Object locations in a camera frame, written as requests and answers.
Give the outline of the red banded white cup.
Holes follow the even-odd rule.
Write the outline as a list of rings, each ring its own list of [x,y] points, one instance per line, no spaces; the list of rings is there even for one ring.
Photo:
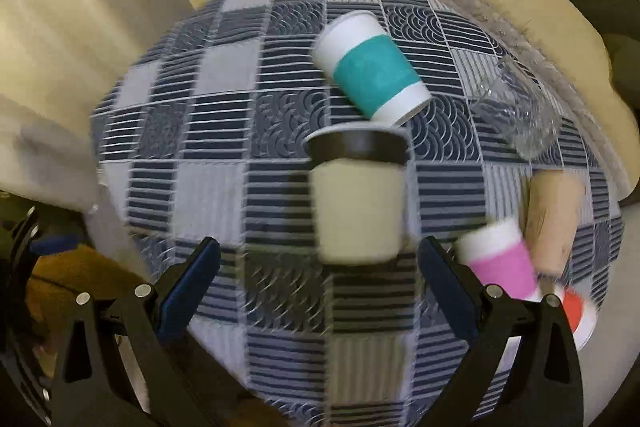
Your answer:
[[[598,309],[588,298],[584,298],[573,288],[554,285],[554,293],[563,305],[577,351],[582,351],[590,340],[598,321]]]

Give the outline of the black banded white paper cup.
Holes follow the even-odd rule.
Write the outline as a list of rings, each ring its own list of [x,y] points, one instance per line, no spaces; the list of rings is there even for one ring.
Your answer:
[[[405,132],[348,122],[312,132],[306,145],[320,261],[332,267],[366,267],[394,260],[405,236]]]

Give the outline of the cream sofa seat cover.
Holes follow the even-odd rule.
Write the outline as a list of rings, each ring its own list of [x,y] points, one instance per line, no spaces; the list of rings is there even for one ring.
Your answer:
[[[639,127],[602,37],[570,0],[444,0],[544,80],[578,120],[618,198],[639,182]]]

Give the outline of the clear glass cup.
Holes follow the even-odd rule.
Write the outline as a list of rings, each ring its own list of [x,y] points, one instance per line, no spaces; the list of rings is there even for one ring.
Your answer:
[[[546,153],[561,129],[558,111],[510,55],[483,79],[471,109],[526,160]]]

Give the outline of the beige paper cup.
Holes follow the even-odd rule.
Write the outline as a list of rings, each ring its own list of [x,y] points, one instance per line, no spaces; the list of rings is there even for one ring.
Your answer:
[[[533,175],[525,242],[538,273],[557,279],[564,273],[585,195],[585,183],[577,173],[544,170]]]

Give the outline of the teal banded white cup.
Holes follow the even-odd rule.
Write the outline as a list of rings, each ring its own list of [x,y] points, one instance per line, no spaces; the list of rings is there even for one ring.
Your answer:
[[[377,124],[401,126],[431,102],[425,83],[370,11],[332,20],[314,39],[311,58]]]

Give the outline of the blue patterned tablecloth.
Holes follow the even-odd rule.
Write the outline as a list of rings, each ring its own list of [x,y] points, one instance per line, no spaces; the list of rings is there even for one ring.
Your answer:
[[[373,13],[431,101],[406,131],[413,236],[449,246],[521,216],[542,169],[586,186],[565,282],[603,303],[620,252],[620,207],[572,115],[535,160],[472,111],[504,49],[438,0],[210,0],[168,30],[91,118],[120,219],[153,277],[205,236],[221,267],[191,323],[251,391],[303,426],[412,426],[465,354],[414,254],[367,275],[316,257],[306,136],[360,119],[311,62],[314,38]]]

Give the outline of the pink banded white cup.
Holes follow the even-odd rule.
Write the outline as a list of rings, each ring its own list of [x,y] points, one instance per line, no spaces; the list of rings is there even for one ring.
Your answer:
[[[515,299],[540,300],[537,275],[515,218],[465,233],[454,243],[454,253],[483,285],[498,285]]]

